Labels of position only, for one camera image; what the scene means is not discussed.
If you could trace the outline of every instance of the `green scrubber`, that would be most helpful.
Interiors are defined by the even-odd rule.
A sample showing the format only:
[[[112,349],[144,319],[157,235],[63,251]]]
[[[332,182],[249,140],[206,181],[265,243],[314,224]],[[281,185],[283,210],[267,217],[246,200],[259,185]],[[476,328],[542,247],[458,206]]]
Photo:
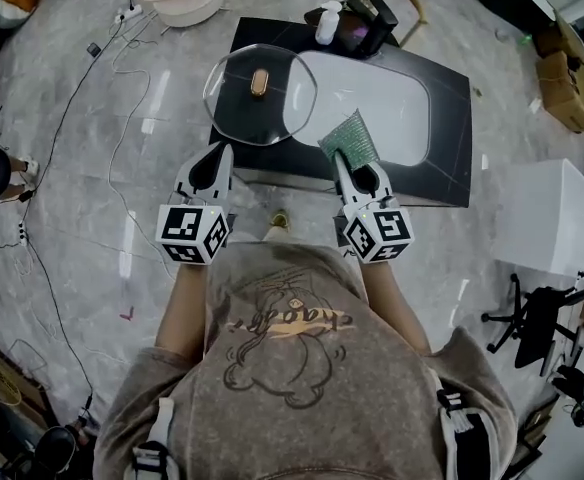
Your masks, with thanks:
[[[319,147],[330,162],[334,159],[334,154],[340,152],[353,171],[379,160],[370,132],[358,109],[321,139]]]

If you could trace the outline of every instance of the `glass pot lid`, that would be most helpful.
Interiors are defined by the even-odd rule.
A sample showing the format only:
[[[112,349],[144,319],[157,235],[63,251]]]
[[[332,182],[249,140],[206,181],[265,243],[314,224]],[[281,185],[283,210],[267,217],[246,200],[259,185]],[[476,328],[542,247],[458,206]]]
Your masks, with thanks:
[[[223,57],[203,90],[205,108],[218,132],[255,146],[276,144],[300,131],[310,120],[316,98],[316,80],[303,59],[265,44]]]

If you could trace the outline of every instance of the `white sink basin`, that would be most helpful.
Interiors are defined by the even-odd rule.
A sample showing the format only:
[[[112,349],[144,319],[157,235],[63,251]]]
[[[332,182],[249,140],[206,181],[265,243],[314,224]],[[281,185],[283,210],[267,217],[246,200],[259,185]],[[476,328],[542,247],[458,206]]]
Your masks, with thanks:
[[[414,166],[421,163],[430,142],[430,100],[416,79],[365,62],[337,55],[307,51],[300,57],[318,85],[314,111],[308,124],[294,138],[309,146],[359,109],[381,160]],[[283,108],[286,127],[294,128],[310,98],[291,90],[307,72],[292,62]]]

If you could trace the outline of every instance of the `floor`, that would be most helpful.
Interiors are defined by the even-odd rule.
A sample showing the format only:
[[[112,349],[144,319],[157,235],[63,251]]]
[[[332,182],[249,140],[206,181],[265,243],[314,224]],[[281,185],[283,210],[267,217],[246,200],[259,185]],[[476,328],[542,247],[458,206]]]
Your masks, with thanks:
[[[113,185],[146,235],[154,235],[158,206],[168,200],[180,164],[206,144],[210,124],[201,103],[203,84],[214,62],[228,52],[239,17],[302,21],[305,11],[324,1],[230,0],[231,10],[163,36],[155,20],[141,38],[158,44],[142,43],[122,55],[119,69],[147,70],[152,77],[112,168]],[[401,37],[415,12],[402,0],[386,1],[399,16]],[[512,163],[565,157],[584,172],[584,135],[569,133],[543,109],[530,110],[539,97],[536,55],[531,45],[519,43],[519,32],[476,0],[422,1],[429,24],[407,49],[467,75],[473,87],[472,197],[468,209],[411,209],[416,242],[392,267],[435,348],[460,322],[487,343],[500,327],[483,325],[478,316],[504,307],[512,272],[490,255],[505,170]],[[45,164],[68,99],[90,63],[86,48],[91,42],[106,44],[114,13],[124,3],[43,0],[5,46],[0,142],[11,154],[29,154]],[[97,417],[105,414],[135,353],[153,343],[172,284],[107,183],[110,157],[146,83],[142,73],[113,74],[111,61],[123,44],[121,39],[111,44],[74,98],[27,217],[68,337],[94,384]],[[339,202],[332,195],[235,180],[232,203],[238,232],[264,232],[269,211],[285,207],[299,237],[335,242],[331,219]],[[17,203],[0,206],[0,244],[18,241],[23,209]],[[64,343],[43,272],[30,261],[26,249],[0,250],[0,347],[11,349],[17,362],[49,386],[65,422],[76,415],[88,388]],[[573,282],[518,271],[528,288]],[[122,318],[132,308],[133,317]],[[514,370],[514,354],[510,345],[490,361],[522,415],[544,382],[538,364]]]

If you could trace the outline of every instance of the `soap dispenser bottle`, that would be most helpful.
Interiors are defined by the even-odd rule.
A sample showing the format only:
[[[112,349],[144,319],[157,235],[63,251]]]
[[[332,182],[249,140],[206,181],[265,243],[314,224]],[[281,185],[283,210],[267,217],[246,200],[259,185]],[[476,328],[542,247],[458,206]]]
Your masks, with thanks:
[[[339,25],[339,12],[343,7],[334,0],[324,3],[321,7],[325,11],[321,14],[321,21],[319,21],[314,37],[317,43],[327,46],[334,39],[334,33]]]

